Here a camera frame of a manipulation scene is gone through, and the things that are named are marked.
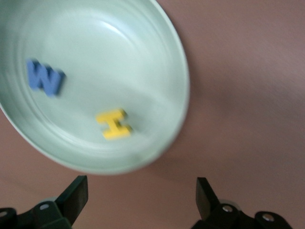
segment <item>blue letter w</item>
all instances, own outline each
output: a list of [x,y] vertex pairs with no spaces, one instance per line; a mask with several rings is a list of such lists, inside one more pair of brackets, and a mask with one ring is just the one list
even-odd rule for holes
[[57,72],[32,60],[27,61],[27,69],[31,89],[42,88],[47,96],[54,96],[59,92],[64,77],[63,72]]

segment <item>screw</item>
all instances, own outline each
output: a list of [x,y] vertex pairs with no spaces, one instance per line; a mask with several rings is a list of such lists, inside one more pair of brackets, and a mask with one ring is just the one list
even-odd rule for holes
[[274,217],[270,214],[264,214],[263,215],[264,220],[268,221],[268,222],[274,222]]
[[6,216],[7,214],[7,211],[0,212],[0,218]]
[[229,205],[225,205],[225,206],[223,207],[223,210],[224,210],[225,212],[233,212],[233,208],[232,208],[231,206],[229,206]]
[[39,207],[39,209],[40,209],[40,210],[45,210],[45,209],[47,209],[48,207],[49,207],[48,204],[43,204],[43,205],[41,205],[41,206]]

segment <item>plate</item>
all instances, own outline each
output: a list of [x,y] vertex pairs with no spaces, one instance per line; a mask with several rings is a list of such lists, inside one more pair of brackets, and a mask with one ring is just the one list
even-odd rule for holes
[[[0,47],[2,110],[64,166],[129,172],[157,159],[180,131],[187,60],[155,0],[0,0]],[[34,60],[64,73],[58,94],[29,86],[27,61]],[[130,127],[128,134],[105,137],[111,123],[101,116],[111,112],[122,115],[112,127]]]

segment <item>brown table surface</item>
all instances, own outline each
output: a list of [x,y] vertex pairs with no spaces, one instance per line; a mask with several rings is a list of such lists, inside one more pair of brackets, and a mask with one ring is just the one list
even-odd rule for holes
[[[183,129],[156,162],[89,175],[75,229],[187,229],[197,177],[254,216],[305,228],[305,2],[158,0],[185,47],[191,99]],[[0,114],[0,207],[22,213],[79,172],[31,147]]]

